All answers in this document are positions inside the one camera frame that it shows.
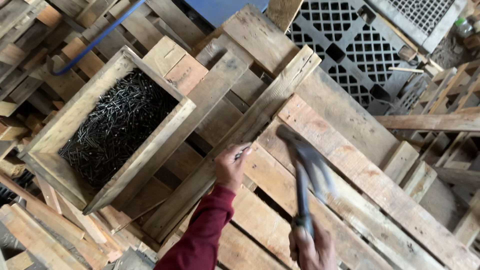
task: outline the hammer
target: hammer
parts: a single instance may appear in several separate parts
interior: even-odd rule
[[[334,197],[336,197],[335,184],[323,156],[300,134],[282,124],[277,128],[276,135],[286,143],[296,171],[298,213],[293,219],[292,227],[304,227],[314,237],[312,218],[308,208],[308,182],[311,182],[315,196],[322,203],[326,202],[313,166],[320,169],[328,190]]]

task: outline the plastic bottle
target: plastic bottle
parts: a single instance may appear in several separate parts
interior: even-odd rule
[[[473,27],[468,23],[468,21],[465,18],[458,18],[455,21],[455,25],[456,25],[456,32],[458,33],[459,36],[463,38],[467,38],[473,34]]]

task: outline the person's left hand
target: person's left hand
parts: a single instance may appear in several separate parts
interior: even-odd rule
[[[236,193],[243,181],[243,166],[248,155],[252,152],[252,143],[230,145],[216,158],[216,184],[222,185]],[[238,159],[235,156],[243,150]]]

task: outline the person's right hand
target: person's right hand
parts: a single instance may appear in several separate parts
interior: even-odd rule
[[[312,219],[315,241],[304,227],[294,228],[288,235],[290,257],[300,262],[302,270],[336,270],[335,243],[332,235]]]

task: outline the hand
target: hand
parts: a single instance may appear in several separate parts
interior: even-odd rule
[[[248,155],[252,152],[252,143],[229,145],[216,158],[216,184],[222,185],[234,193],[240,188],[243,181],[243,166]],[[238,159],[235,156],[242,151]]]
[[[315,242],[303,227],[294,228],[288,235],[290,257],[300,262],[302,270],[336,270],[335,243],[332,235],[313,221]]]

